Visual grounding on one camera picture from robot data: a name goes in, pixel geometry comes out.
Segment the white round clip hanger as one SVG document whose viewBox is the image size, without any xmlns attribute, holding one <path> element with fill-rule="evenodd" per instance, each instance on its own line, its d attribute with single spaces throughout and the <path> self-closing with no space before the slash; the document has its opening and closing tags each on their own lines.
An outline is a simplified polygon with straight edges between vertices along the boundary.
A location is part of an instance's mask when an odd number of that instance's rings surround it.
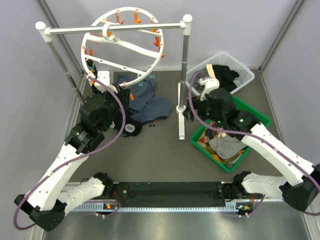
<svg viewBox="0 0 320 240">
<path fill-rule="evenodd" d="M 145 49 L 143 47 L 140 47 L 138 45 L 135 45 L 133 43 L 121 40 L 116 35 L 114 35 L 112 32 L 109 31 L 110 27 L 114 26 L 122 26 L 124 24 L 123 21 L 119 20 L 119 13 L 121 12 L 133 12 L 134 13 L 134 24 L 131 30 L 137 30 L 141 33 L 150 34 L 155 37 L 155 41 L 153 44 L 158 48 L 157 51 L 152 51 Z M 118 9 L 111 10 L 101 17 L 99 17 L 93 24 L 93 27 L 97 27 L 98 24 L 104 24 L 101 26 L 101 31 L 98 32 L 98 35 L 95 35 L 94 32 L 87 32 L 82 40 L 82 50 L 81 50 L 81 61 L 84 67 L 84 70 L 88 76 L 94 76 L 94 66 L 89 66 L 89 62 L 92 64 L 94 63 L 100 63 L 105 64 L 111 67 L 118 68 L 120 70 L 124 70 L 127 72 L 135 73 L 137 74 L 137 77 L 131 81 L 123 82 L 120 84 L 122 87 L 129 87 L 134 84 L 139 83 L 144 78 L 146 78 L 153 69 L 158 65 L 160 60 L 165 57 L 164 54 L 164 34 L 163 34 L 163 28 L 142 28 L 139 24 L 141 23 L 141 20 L 139 19 L 138 14 L 141 13 L 145 16 L 147 16 L 150 20 L 150 24 L 158 24 L 158 20 L 153 16 L 150 12 L 135 8 L 135 7 L 121 7 Z M 96 56 L 93 56 L 93 52 L 90 50 L 87 52 L 86 49 L 86 43 L 87 41 L 95 42 L 96 44 L 104 43 L 104 44 L 115 44 L 117 46 L 129 49 L 135 53 L 141 54 L 143 56 L 151 57 L 154 59 L 154 62 L 149 66 L 148 70 L 141 71 L 135 68 L 131 68 L 122 64 L 118 64 L 112 61 L 108 61 Z"/>
</svg>

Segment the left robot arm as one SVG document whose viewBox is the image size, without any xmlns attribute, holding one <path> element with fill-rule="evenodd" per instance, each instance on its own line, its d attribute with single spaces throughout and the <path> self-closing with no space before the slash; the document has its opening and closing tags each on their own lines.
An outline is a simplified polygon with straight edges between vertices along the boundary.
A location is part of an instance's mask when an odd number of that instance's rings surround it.
<svg viewBox="0 0 320 240">
<path fill-rule="evenodd" d="M 63 189 L 82 163 L 121 137 L 130 95 L 129 89 L 109 85 L 85 99 L 80 108 L 81 121 L 71 129 L 52 165 L 31 190 L 15 198 L 13 226 L 17 230 L 39 226 L 50 232 L 72 210 L 94 198 L 106 199 L 113 194 L 113 181 L 102 172 L 84 184 Z"/>
</svg>

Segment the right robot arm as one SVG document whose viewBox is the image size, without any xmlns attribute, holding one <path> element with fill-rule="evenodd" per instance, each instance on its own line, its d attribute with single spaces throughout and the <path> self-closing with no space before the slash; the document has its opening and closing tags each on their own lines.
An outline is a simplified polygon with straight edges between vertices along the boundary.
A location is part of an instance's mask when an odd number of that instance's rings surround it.
<svg viewBox="0 0 320 240">
<path fill-rule="evenodd" d="M 204 130 L 196 141 L 214 160 L 239 161 L 251 148 L 266 159 L 280 176 L 251 171 L 237 174 L 222 186 L 222 198 L 233 200 L 250 194 L 282 198 L 292 208 L 305 212 L 320 192 L 320 167 L 301 158 L 274 137 L 251 112 L 238 109 L 232 95 L 219 88 L 193 96 L 188 91 L 186 117 L 197 119 Z"/>
</svg>

